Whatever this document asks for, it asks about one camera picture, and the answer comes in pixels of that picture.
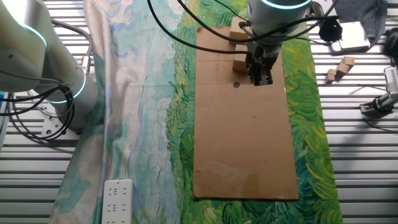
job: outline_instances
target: power strip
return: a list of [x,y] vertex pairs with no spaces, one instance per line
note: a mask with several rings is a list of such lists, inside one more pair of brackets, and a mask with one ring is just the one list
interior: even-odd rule
[[132,180],[107,180],[104,185],[102,224],[131,224]]

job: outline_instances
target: painted fabric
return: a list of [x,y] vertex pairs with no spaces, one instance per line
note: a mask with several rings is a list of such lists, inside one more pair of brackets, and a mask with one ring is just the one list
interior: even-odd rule
[[[246,15],[246,0],[223,2]],[[177,1],[152,4],[168,30],[196,42],[198,24]],[[231,24],[233,14],[214,0],[187,6],[209,26]],[[50,223],[101,223],[103,184],[119,177],[134,182],[133,223],[343,223],[308,42],[282,49],[300,200],[194,200],[196,50],[162,32],[144,0],[84,7],[99,97]]]

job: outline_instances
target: small wooden cube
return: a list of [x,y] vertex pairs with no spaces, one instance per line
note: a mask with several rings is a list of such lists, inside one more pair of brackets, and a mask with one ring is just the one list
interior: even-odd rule
[[326,75],[326,83],[327,83],[327,84],[331,84],[331,83],[333,83],[335,80],[336,80],[336,75],[334,75],[334,74],[329,74],[329,73]]
[[343,76],[345,76],[348,73],[348,71],[349,71],[349,66],[344,63],[340,63],[336,69],[336,78],[343,78]]
[[[236,45],[235,50],[248,51],[246,45]],[[246,55],[245,54],[235,54],[234,62],[232,64],[232,70],[235,72],[248,72],[246,68]]]
[[[232,18],[231,31],[229,32],[230,38],[234,38],[234,39],[238,39],[238,40],[244,40],[244,39],[249,38],[249,36],[239,27],[240,22],[245,22],[245,21],[239,17]],[[246,45],[246,43],[234,43],[234,42],[230,42],[230,43]]]
[[336,69],[329,69],[328,75],[336,75],[337,70]]
[[350,71],[354,65],[355,65],[355,58],[354,57],[349,57],[349,56],[345,56],[340,63],[343,63],[345,65],[348,65],[349,69],[348,71]]

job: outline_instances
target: metal grating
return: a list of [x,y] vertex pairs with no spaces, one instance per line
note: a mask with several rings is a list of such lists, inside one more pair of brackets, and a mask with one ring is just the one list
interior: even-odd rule
[[[398,0],[388,0],[398,4]],[[52,17],[88,31],[83,1],[45,1]],[[398,8],[388,10],[386,29],[398,27]],[[84,37],[56,27],[59,37],[80,62],[88,47]],[[320,40],[317,29],[310,33]],[[368,53],[354,55],[356,65],[342,81],[325,84],[325,74],[343,56],[332,57],[328,48],[312,44],[326,132],[336,174],[345,223],[398,223],[398,139],[396,134],[370,128],[361,120],[360,103],[384,94],[381,54],[385,37]],[[18,103],[20,108],[29,103]],[[44,117],[39,111],[23,114],[23,121],[40,133]],[[373,122],[398,131],[398,114]],[[0,223],[47,223],[75,141],[38,145],[9,124],[0,154]]]

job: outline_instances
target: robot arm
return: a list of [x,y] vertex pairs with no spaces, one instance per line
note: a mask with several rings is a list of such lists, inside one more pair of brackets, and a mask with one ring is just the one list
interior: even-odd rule
[[[331,12],[335,14],[331,0],[314,0],[314,3],[317,6],[315,7],[317,16],[323,16],[326,7],[327,14]],[[248,18],[252,26],[252,36],[266,34],[302,19],[311,5],[312,0],[249,0]],[[246,57],[246,65],[254,85],[272,84],[271,69],[278,58],[284,39],[280,37],[291,34],[298,26],[292,26],[271,37],[247,43],[251,55]]]
[[[29,77],[64,83],[71,89],[76,108],[70,127],[84,128],[96,101],[97,87],[56,35],[42,0],[0,1],[0,30],[7,34],[0,35],[0,91],[44,93],[54,87]],[[61,91],[51,94],[47,101],[58,114],[68,110]]]

